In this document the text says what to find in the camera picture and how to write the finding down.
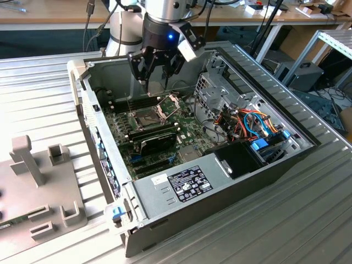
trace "blue connector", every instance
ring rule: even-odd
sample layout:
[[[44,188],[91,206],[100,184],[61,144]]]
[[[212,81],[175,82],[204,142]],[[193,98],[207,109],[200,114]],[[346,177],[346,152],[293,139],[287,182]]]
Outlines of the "blue connector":
[[[283,135],[285,136],[285,138],[287,138],[287,139],[291,136],[290,132],[287,131],[287,130],[284,130],[284,131],[282,132],[282,134],[283,134]]]
[[[175,158],[176,158],[176,154],[174,154],[173,156],[171,156],[171,157],[169,158],[169,163],[170,163],[170,164],[174,163]]]

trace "aluminum profile table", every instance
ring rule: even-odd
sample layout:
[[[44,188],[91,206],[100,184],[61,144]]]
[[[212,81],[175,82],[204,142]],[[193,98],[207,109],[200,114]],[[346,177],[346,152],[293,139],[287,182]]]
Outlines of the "aluminum profile table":
[[[106,202],[78,125],[65,69],[69,59],[99,54],[0,61],[0,109],[12,133],[35,135],[36,150],[52,142],[69,146],[89,216],[87,226],[3,263],[350,263],[351,145],[239,47],[209,44],[216,46],[320,140],[318,150],[275,184],[126,259],[120,238],[109,234],[102,216]],[[232,79],[246,89],[242,80]]]
[[[291,67],[290,71],[287,73],[285,78],[282,80],[284,85],[287,85],[294,73],[301,65],[304,58],[312,50],[314,45],[318,40],[322,40],[325,44],[344,54],[349,59],[352,59],[352,30],[317,30],[313,35],[312,39],[309,41],[307,46],[304,48],[300,56],[297,58],[296,62]],[[336,83],[337,87],[352,74],[352,68],[349,69],[346,74]]]

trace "blue clip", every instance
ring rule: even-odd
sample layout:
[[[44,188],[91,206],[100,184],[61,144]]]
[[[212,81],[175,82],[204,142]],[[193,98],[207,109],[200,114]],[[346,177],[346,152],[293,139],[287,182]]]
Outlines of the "blue clip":
[[[283,135],[285,136],[285,138],[287,138],[287,139],[291,136],[290,132],[287,131],[287,130],[284,130],[284,131],[282,132],[282,134],[283,134]]]
[[[112,212],[113,212],[113,217],[112,217],[113,220],[115,220],[115,219],[123,216],[124,214],[126,214],[126,211],[124,210],[124,208],[122,208],[120,206],[114,207],[112,209]]]
[[[252,142],[252,147],[255,150],[260,150],[260,149],[262,149],[263,147],[266,147],[266,146],[268,146],[268,143],[264,139],[257,139],[257,140]]]

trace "gray plastic stand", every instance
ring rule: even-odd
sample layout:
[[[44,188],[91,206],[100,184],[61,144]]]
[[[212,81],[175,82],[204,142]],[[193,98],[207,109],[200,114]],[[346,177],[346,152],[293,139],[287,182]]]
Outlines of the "gray plastic stand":
[[[32,155],[28,136],[12,147],[13,160],[0,163],[0,260],[87,223],[68,148]]]

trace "metal bracket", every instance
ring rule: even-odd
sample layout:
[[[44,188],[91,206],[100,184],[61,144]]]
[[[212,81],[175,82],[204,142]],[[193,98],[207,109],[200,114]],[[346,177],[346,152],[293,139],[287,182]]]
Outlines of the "metal bracket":
[[[80,219],[82,216],[80,214],[80,210],[79,210],[77,201],[74,201],[73,204],[74,204],[74,213],[70,213],[69,211],[65,211],[64,207],[60,206],[61,218],[62,218],[66,227],[72,226],[73,224],[80,222]]]

